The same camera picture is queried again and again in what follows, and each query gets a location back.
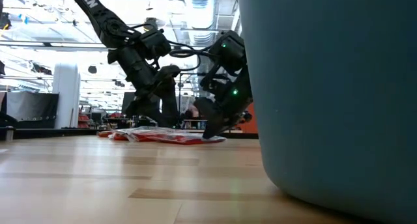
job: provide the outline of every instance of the fluorescent light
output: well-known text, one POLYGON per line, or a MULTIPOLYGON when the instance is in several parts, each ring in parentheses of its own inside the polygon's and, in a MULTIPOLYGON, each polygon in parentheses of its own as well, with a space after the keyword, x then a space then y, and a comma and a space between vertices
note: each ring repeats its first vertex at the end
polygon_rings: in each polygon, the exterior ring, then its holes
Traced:
POLYGON ((66 43, 51 43, 52 46, 66 47, 66 48, 106 48, 103 44, 88 44, 81 42, 66 42, 66 43))
POLYGON ((2 46, 44 46, 41 42, 14 42, 14 41, 0 41, 2 46))

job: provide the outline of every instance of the black partition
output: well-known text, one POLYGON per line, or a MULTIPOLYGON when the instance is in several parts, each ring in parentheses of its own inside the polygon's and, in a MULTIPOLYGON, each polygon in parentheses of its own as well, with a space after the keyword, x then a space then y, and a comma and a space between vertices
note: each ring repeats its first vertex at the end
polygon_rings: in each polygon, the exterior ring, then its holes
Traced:
POLYGON ((18 121, 13 124, 15 128, 55 127, 59 94, 35 92, 6 92, 4 94, 1 111, 18 121))
POLYGON ((290 195, 417 223, 417 0, 239 0, 263 163, 290 195))

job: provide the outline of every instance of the wooden table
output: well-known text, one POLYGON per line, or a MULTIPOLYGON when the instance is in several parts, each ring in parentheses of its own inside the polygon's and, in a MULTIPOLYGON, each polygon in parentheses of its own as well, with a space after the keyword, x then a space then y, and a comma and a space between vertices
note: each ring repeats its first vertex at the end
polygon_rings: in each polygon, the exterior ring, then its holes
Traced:
POLYGON ((8 223, 358 223, 284 195, 258 140, 127 143, 95 136, 0 144, 8 223))

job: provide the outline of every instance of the plastic bag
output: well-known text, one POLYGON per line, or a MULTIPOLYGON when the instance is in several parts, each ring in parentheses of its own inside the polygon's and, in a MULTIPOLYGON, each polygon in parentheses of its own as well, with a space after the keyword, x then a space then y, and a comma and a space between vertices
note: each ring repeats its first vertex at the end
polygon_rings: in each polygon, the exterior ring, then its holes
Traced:
POLYGON ((189 133, 186 130, 176 130, 171 128, 160 128, 152 126, 141 126, 138 128, 114 130, 113 139, 118 140, 120 137, 125 137, 131 142, 158 141, 163 143, 175 143, 182 145, 218 143, 226 140, 226 138, 218 136, 212 137, 210 139, 203 139, 202 133, 189 133))

